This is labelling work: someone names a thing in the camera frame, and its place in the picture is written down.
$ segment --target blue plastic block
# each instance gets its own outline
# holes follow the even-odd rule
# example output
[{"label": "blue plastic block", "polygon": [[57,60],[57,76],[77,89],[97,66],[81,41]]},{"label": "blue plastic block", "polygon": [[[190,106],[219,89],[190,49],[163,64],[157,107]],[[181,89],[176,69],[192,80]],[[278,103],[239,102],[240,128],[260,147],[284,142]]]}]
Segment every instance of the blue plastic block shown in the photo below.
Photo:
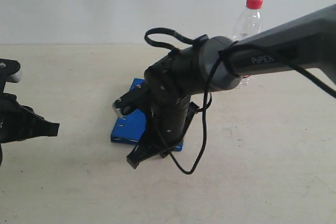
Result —
[{"label": "blue plastic block", "polygon": [[[130,88],[134,89],[144,80],[135,78]],[[146,117],[140,110],[135,110],[124,118],[118,118],[111,132],[111,142],[135,145],[141,138],[146,125]],[[181,151],[183,141],[174,148],[174,151]]]}]

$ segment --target blue box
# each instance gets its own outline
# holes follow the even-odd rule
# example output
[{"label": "blue box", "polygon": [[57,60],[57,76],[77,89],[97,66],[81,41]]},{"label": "blue box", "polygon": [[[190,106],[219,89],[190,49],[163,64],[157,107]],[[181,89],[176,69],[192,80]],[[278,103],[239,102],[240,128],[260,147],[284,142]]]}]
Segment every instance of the blue box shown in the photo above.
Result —
[{"label": "blue box", "polygon": [[[130,90],[140,85],[144,80],[135,78]],[[135,110],[124,118],[118,118],[111,132],[111,142],[135,145],[141,138],[146,125],[146,117],[140,110]],[[178,144],[174,151],[180,152],[183,141]]]}]

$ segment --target red bottle cap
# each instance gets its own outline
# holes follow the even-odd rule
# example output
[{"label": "red bottle cap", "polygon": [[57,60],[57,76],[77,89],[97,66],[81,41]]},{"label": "red bottle cap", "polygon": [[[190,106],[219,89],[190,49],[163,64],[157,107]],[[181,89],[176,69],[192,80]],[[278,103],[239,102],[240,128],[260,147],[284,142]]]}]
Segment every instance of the red bottle cap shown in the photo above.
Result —
[{"label": "red bottle cap", "polygon": [[246,7],[249,9],[260,9],[263,5],[263,0],[247,0]]}]

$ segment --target clear plastic bottle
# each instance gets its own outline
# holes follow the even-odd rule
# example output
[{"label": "clear plastic bottle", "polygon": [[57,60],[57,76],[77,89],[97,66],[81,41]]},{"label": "clear plastic bottle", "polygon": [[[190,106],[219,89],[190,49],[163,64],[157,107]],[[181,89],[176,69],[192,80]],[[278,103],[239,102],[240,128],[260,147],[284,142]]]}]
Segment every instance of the clear plastic bottle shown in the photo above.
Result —
[{"label": "clear plastic bottle", "polygon": [[[238,18],[232,35],[232,40],[242,40],[261,32],[261,14],[260,9],[263,0],[247,0],[246,8]],[[247,85],[251,76],[243,76],[241,85]]]}]

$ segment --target beige table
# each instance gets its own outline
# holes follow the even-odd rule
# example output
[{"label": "beige table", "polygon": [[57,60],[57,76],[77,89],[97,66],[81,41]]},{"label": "beige table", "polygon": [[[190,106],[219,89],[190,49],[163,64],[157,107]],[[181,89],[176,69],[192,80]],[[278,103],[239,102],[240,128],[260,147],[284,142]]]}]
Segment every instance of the beige table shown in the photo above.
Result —
[{"label": "beige table", "polygon": [[[336,103],[294,72],[214,94],[194,175],[170,158],[133,170],[131,147],[110,143],[111,104],[165,53],[146,45],[0,46],[0,57],[19,60],[24,74],[5,91],[61,124],[56,138],[3,145],[0,223],[336,223]],[[197,115],[176,154],[186,168],[201,135]]]}]

